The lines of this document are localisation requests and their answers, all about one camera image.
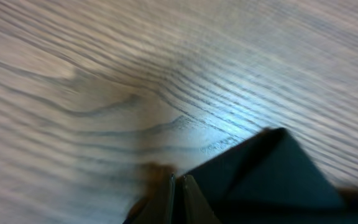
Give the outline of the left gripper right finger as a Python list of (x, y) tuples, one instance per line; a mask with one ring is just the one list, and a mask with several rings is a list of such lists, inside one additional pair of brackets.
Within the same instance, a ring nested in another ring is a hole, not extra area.
[(183, 178), (183, 200), (188, 224), (221, 224), (192, 175)]

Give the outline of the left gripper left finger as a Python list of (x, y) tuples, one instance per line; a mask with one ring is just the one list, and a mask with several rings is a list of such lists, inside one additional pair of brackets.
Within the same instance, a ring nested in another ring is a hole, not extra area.
[(123, 224), (171, 224), (175, 198), (175, 174), (166, 175), (154, 196), (141, 211), (129, 216)]

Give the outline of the black t-shirt with logo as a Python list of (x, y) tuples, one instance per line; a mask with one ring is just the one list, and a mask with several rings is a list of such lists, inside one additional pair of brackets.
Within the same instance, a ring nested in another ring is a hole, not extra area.
[(358, 223), (345, 196), (285, 129), (268, 129), (188, 171), (221, 223)]

